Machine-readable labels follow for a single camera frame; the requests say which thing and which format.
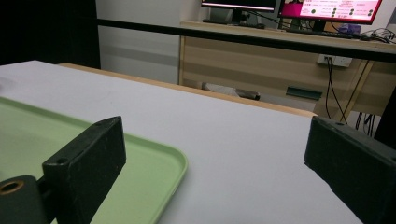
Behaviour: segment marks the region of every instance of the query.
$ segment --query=light green plastic tray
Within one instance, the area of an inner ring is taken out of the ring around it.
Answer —
[[[0,98],[0,181],[43,175],[41,164],[91,124]],[[125,134],[127,162],[92,223],[155,223],[188,162],[183,153]]]

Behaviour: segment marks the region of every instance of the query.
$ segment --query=table surface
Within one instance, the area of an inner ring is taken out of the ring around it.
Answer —
[[[0,97],[182,150],[160,223],[361,223],[304,165],[309,116],[41,62],[0,66]]]

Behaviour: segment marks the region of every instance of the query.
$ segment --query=white wall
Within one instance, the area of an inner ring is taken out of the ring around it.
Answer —
[[[372,25],[363,25],[361,33],[378,28],[386,28],[393,10],[396,8],[396,0],[382,0],[378,13]]]
[[[98,18],[177,26],[181,0],[97,0]],[[99,27],[102,69],[177,83],[178,37]]]

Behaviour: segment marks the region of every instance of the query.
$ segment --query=monitor screen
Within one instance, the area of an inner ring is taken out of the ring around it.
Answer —
[[[276,0],[202,0],[201,6],[274,12]]]
[[[382,0],[281,0],[279,18],[372,24]]]

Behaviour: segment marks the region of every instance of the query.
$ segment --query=electrical outlet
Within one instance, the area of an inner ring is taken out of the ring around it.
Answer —
[[[332,58],[332,63],[334,63],[336,57],[334,55],[330,55],[330,54],[319,54],[317,63],[327,64],[327,62],[328,62],[327,58]]]
[[[341,56],[334,56],[330,54],[319,54],[317,63],[324,63],[327,64],[327,58],[332,58],[332,64],[334,66],[340,66],[340,67],[349,67],[350,64],[352,63],[351,58],[346,58],[346,57],[341,57]]]
[[[341,67],[349,67],[351,63],[352,63],[351,58],[346,58],[341,56],[337,56],[333,61],[333,64],[335,66],[341,66]]]

